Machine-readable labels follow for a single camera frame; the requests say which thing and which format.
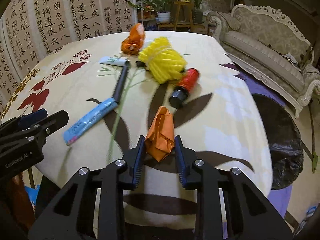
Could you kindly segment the blue white slippers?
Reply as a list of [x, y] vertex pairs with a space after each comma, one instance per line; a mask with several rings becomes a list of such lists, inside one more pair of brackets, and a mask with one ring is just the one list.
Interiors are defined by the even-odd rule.
[[308, 209], [295, 235], [300, 239], [313, 239], [319, 234], [319, 205]]

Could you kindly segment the blue toothpaste tube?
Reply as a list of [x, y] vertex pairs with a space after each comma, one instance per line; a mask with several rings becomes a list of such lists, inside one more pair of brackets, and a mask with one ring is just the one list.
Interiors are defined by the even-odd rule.
[[105, 115], [110, 113], [118, 107], [118, 103], [114, 98], [108, 98], [101, 102], [94, 109], [90, 110], [77, 122], [75, 122], [63, 134], [63, 139], [66, 145], [71, 145], [76, 142], [85, 132], [87, 132], [93, 125], [99, 122]]

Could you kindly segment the plant in white pot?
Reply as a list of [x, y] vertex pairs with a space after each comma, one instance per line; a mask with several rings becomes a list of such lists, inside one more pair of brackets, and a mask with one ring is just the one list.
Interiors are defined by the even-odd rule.
[[146, 10], [151, 7], [157, 12], [158, 23], [169, 23], [171, 16], [171, 2], [172, 0], [140, 0], [140, 3], [128, 2], [129, 6], [134, 9]]

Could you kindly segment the metal shelf rack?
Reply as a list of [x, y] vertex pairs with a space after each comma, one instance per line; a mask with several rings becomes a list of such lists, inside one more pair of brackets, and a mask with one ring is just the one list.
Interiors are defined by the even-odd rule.
[[137, 1], [137, 20], [144, 25], [145, 30], [157, 30], [157, 13], [150, 6]]

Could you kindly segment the ornate white grey sofa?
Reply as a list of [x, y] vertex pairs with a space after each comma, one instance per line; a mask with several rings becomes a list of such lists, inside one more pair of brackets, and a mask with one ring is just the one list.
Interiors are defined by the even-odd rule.
[[280, 9], [239, 4], [230, 13], [208, 11], [206, 20], [230, 59], [278, 92], [295, 117], [319, 95], [312, 45]]

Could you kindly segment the red bottle black cap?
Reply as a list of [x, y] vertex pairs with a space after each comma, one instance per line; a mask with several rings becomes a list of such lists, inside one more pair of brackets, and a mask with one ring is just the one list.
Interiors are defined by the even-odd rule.
[[200, 76], [200, 72], [195, 68], [189, 68], [174, 88], [169, 103], [171, 107], [179, 109], [189, 97], [190, 92], [195, 87]]

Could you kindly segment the calligraphy wall hanging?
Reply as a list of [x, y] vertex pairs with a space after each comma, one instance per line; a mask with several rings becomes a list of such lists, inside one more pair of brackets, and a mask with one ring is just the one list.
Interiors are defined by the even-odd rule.
[[1, 17], [1, 111], [47, 55], [71, 42], [129, 31], [133, 1], [11, 0]]

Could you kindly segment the black trash bin with bag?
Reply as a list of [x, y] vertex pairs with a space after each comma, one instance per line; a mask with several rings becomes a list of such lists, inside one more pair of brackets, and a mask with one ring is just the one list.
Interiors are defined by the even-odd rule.
[[263, 121], [271, 154], [272, 189], [290, 186], [303, 171], [304, 154], [300, 132], [283, 106], [272, 98], [253, 94]]

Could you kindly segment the floral cream tablecloth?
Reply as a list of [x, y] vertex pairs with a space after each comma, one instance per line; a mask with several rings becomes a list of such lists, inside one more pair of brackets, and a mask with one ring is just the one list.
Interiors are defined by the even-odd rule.
[[[127, 33], [72, 42], [39, 62], [22, 82], [2, 120], [44, 108], [49, 114], [64, 110], [69, 125], [112, 96], [121, 69], [99, 63], [118, 56]], [[169, 105], [173, 84], [158, 84], [145, 68], [131, 68], [119, 107], [90, 128], [71, 146], [61, 129], [49, 136], [44, 160], [37, 169], [63, 186], [81, 167], [97, 170], [122, 157], [148, 133], [159, 107], [173, 115], [175, 134], [185, 147], [222, 170], [240, 168], [268, 195], [272, 165], [263, 122], [253, 97], [231, 59], [212, 37], [170, 31], [147, 31], [146, 39], [166, 37], [187, 62], [200, 72], [197, 84], [180, 109]]]

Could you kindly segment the large orange plastic bag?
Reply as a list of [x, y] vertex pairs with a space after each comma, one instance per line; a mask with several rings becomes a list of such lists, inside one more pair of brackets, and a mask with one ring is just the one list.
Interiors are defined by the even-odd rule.
[[129, 36], [121, 43], [121, 51], [127, 55], [138, 55], [144, 40], [144, 25], [137, 23], [131, 28]]

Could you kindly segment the wooden plant stand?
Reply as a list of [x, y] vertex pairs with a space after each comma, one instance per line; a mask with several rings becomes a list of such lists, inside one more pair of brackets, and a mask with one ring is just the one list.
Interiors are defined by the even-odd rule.
[[157, 23], [157, 30], [183, 31], [195, 33], [198, 30], [203, 31], [206, 27], [203, 23], [193, 22], [193, 2], [171, 3], [170, 21], [165, 23]]

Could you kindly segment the small orange paper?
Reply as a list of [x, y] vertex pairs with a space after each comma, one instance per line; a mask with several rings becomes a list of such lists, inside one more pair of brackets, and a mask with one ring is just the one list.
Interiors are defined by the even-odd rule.
[[146, 152], [161, 162], [175, 147], [174, 121], [169, 110], [161, 106], [153, 119], [145, 139]]

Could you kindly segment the white green toothpaste tube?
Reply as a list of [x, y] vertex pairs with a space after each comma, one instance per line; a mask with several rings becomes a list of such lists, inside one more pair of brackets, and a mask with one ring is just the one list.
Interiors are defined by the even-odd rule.
[[104, 56], [99, 60], [100, 64], [108, 64], [111, 66], [124, 67], [129, 66], [130, 62], [127, 59], [118, 58], [118, 57], [109, 57]]

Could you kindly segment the black foam tube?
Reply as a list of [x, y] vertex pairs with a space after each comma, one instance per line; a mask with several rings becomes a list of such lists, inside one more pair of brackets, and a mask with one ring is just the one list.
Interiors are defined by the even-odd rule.
[[146, 64], [142, 61], [136, 61], [136, 67], [138, 68], [146, 68]]
[[117, 104], [119, 104], [121, 100], [121, 95], [125, 86], [128, 70], [129, 70], [129, 65], [126, 64], [122, 68], [121, 74], [119, 76], [116, 87], [114, 89], [114, 93], [112, 95], [112, 98], [115, 100]]

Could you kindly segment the yellow foam net bundle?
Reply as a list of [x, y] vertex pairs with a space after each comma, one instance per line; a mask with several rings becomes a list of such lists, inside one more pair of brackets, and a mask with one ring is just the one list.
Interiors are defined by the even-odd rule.
[[138, 59], [146, 65], [146, 70], [159, 84], [180, 80], [187, 65], [184, 57], [166, 37], [155, 38], [139, 52]]

